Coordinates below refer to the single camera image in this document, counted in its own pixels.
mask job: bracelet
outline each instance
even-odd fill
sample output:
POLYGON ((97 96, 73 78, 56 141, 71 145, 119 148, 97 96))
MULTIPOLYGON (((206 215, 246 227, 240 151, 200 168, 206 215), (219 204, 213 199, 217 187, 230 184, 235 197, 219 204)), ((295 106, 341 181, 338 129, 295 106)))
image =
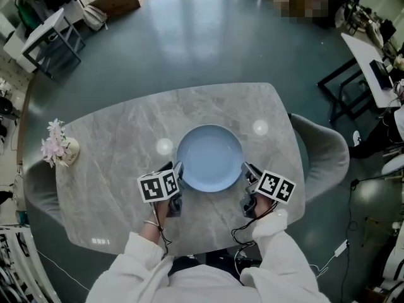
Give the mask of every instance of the bracelet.
POLYGON ((161 226, 159 226, 157 223, 150 221, 150 220, 145 220, 143 221, 143 223, 149 223, 150 225, 155 225, 159 230, 161 229, 161 231, 164 231, 164 228, 161 228, 161 226))

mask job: plate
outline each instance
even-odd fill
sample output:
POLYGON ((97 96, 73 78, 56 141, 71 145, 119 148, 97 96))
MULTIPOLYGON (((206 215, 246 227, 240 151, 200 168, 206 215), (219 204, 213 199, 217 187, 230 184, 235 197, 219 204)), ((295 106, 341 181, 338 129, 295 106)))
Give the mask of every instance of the plate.
POLYGON ((183 137, 177 161, 184 164, 182 178, 189 186, 202 192, 219 192, 239 178, 244 155, 240 141, 231 131, 207 124, 183 137))

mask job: white vase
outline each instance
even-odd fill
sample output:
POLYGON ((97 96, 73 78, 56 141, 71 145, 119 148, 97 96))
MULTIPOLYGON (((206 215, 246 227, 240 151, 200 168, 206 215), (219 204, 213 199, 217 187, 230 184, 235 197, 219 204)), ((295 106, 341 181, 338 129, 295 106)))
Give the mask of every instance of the white vase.
POLYGON ((66 141, 69 143, 68 149, 71 150, 71 154, 66 155, 64 162, 68 165, 71 165, 74 163, 80 152, 80 145, 74 138, 67 137, 66 141))

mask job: gray floor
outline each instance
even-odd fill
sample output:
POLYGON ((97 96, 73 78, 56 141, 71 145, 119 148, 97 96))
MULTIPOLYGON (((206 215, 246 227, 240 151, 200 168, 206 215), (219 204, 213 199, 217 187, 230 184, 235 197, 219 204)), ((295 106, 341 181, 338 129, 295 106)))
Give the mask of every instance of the gray floor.
MULTIPOLYGON (((144 6, 109 21, 109 29, 88 37, 77 67, 66 68, 55 81, 35 78, 24 147, 24 168, 38 159, 47 122, 70 122, 85 114, 131 98, 189 86, 232 82, 269 82, 288 112, 329 126, 330 103, 316 82, 352 55, 338 30, 296 24, 280 18, 266 0, 145 0, 144 6)), ((351 97, 356 85, 347 87, 351 97)), ((368 133, 376 115, 367 111, 355 122, 343 117, 334 128, 350 143, 352 132, 368 133)), ((301 146, 304 167, 307 158, 301 146)), ((288 233, 311 264, 322 266, 345 239, 349 184, 354 178, 377 175, 381 156, 352 161, 344 182, 307 206, 302 220, 288 233)), ((349 232, 350 270, 345 302, 364 288, 383 232, 364 242, 365 217, 394 220, 400 210, 400 184, 369 181, 352 195, 353 219, 349 232)), ((90 288, 109 267, 111 255, 69 243, 64 229, 28 204, 30 223, 40 251, 90 288)), ((46 259, 49 278, 65 302, 83 302, 86 290, 46 259)), ((330 264, 319 286, 332 302, 340 301, 346 252, 330 264)))

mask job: dining table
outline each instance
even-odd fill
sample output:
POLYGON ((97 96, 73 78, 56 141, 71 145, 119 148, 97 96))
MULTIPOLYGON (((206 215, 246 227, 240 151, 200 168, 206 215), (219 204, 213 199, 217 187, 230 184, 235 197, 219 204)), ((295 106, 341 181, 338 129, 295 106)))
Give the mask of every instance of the dining table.
MULTIPOLYGON (((65 125, 66 136, 80 145, 73 164, 56 167, 57 197, 69 240, 96 251, 123 253, 129 233, 139 232, 151 213, 137 178, 175 163, 181 139, 206 124, 230 130, 246 162, 293 181, 291 199, 278 208, 286 209, 288 224, 303 216, 299 147, 275 88, 269 83, 197 86, 115 104, 65 125), (170 145, 168 150, 162 142, 170 145)), ((235 246, 232 229, 250 221, 240 206, 246 178, 241 174, 229 188, 214 193, 182 183, 181 215, 166 219, 164 226, 165 237, 172 241, 169 253, 183 256, 235 246)), ((237 238, 249 241, 251 232, 241 230, 237 238)))

